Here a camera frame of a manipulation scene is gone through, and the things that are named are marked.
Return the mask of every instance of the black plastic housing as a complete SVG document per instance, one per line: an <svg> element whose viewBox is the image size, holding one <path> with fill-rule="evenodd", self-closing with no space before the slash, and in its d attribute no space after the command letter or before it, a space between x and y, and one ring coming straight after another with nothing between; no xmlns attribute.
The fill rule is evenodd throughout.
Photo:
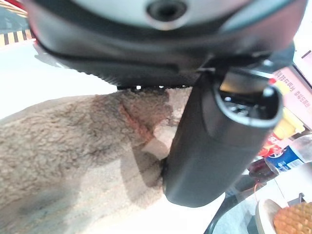
<svg viewBox="0 0 312 234"><path fill-rule="evenodd" d="M159 31L101 18L71 0L25 1L31 29L48 52L71 68L126 87L193 85L194 71L211 56L285 49L306 4L253 0L213 21Z"/></svg>
<svg viewBox="0 0 312 234"><path fill-rule="evenodd" d="M282 117L275 88L251 97L265 113L247 117L227 108L213 79L203 74L193 88L165 164L164 192L178 205L204 206L226 191Z"/></svg>

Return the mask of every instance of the waffle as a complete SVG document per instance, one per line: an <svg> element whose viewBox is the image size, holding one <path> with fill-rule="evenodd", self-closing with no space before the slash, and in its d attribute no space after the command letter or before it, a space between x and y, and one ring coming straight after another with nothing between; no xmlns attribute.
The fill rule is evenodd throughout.
<svg viewBox="0 0 312 234"><path fill-rule="evenodd" d="M277 234L312 234L312 203L286 207L274 217Z"/></svg>

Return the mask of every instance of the pink sign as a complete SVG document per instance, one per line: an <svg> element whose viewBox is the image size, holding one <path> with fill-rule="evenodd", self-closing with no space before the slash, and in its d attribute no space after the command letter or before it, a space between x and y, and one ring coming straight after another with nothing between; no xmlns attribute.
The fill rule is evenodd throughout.
<svg viewBox="0 0 312 234"><path fill-rule="evenodd" d="M275 79L284 82L290 92L284 95L284 105L308 128L312 129L312 93L287 67L274 73Z"/></svg>

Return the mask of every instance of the black and yellow striped tape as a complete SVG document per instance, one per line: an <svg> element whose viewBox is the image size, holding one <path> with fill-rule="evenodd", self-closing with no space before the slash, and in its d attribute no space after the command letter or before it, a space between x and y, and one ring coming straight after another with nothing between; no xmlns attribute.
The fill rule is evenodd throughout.
<svg viewBox="0 0 312 234"><path fill-rule="evenodd" d="M0 0L0 7L3 7L5 9L7 9L8 11L11 11L11 12L13 12L13 13L15 13L15 14L23 17L23 18L27 18L26 11L23 11L22 9L19 9L13 5L10 5L10 4L2 1L2 0Z"/></svg>
<svg viewBox="0 0 312 234"><path fill-rule="evenodd" d="M35 38L29 29L0 34L0 47Z"/></svg>

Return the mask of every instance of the camera lens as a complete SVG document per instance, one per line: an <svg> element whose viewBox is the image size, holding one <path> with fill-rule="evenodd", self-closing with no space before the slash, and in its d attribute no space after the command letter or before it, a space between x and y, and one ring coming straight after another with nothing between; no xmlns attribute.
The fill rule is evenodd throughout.
<svg viewBox="0 0 312 234"><path fill-rule="evenodd" d="M182 17L187 10L185 3L175 0L159 0L147 7L147 13L155 20L171 22Z"/></svg>

